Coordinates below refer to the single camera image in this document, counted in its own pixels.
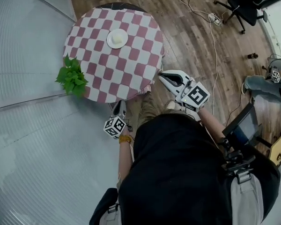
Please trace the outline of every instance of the shoe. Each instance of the shoe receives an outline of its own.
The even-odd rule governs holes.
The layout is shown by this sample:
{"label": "shoe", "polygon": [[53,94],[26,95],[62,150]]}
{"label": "shoe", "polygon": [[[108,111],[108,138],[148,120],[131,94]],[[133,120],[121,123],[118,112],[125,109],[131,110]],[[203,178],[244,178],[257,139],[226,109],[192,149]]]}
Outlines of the shoe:
{"label": "shoe", "polygon": [[178,103],[175,103],[175,101],[171,100],[167,103],[165,106],[166,109],[174,109],[174,110],[181,110],[181,106]]}
{"label": "shoe", "polygon": [[248,89],[244,86],[244,82],[243,82],[240,90],[241,90],[242,94],[245,94],[247,92]]}

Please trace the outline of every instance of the phone mount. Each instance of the phone mount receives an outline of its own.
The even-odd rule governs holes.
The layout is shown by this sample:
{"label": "phone mount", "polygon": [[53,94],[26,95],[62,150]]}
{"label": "phone mount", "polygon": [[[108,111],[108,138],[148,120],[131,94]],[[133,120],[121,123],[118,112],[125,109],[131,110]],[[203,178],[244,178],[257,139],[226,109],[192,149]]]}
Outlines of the phone mount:
{"label": "phone mount", "polygon": [[238,184],[244,183],[251,179],[250,168],[251,162],[255,160],[255,156],[249,156],[244,158],[240,150],[230,152],[232,146],[227,138],[223,138],[218,145],[221,145],[225,149],[226,163],[222,165],[222,168],[226,172],[227,176],[236,176]]}

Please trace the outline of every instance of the jeans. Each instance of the jeans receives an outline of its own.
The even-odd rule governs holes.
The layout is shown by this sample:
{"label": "jeans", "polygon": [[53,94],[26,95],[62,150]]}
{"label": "jeans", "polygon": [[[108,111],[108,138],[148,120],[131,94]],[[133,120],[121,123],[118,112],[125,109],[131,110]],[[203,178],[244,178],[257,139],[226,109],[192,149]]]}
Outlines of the jeans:
{"label": "jeans", "polygon": [[280,83],[273,83],[270,80],[265,80],[263,76],[248,76],[244,80],[244,87],[251,90],[253,98],[261,96],[269,102],[281,104],[279,92],[281,80]]}

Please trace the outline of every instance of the yellow bracelet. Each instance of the yellow bracelet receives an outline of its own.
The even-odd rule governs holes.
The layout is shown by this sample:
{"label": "yellow bracelet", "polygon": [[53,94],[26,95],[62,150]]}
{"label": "yellow bracelet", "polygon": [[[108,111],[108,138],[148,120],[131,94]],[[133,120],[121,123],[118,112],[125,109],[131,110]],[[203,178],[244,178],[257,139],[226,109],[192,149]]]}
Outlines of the yellow bracelet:
{"label": "yellow bracelet", "polygon": [[120,137],[118,138],[118,142],[121,144],[123,142],[128,142],[131,143],[131,137],[128,135],[120,135]]}

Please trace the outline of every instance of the office chair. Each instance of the office chair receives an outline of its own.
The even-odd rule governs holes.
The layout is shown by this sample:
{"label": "office chair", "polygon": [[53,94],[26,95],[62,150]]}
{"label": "office chair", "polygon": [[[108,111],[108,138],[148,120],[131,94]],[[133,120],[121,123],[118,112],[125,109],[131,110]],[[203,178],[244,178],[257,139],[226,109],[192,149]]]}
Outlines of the office chair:
{"label": "office chair", "polygon": [[267,22],[267,14],[265,11],[263,11],[263,15],[258,16],[258,9],[263,8],[266,6],[268,2],[271,2],[272,0],[228,0],[228,3],[230,6],[219,2],[217,0],[214,1],[214,4],[221,4],[225,8],[232,11],[232,14],[230,17],[223,21],[223,23],[228,22],[233,16],[236,16],[240,25],[242,26],[243,30],[241,31],[242,34],[245,34],[245,28],[241,21],[241,18],[244,19],[247,23],[249,23],[251,26],[255,26],[256,21],[258,19],[263,19],[265,22]]}

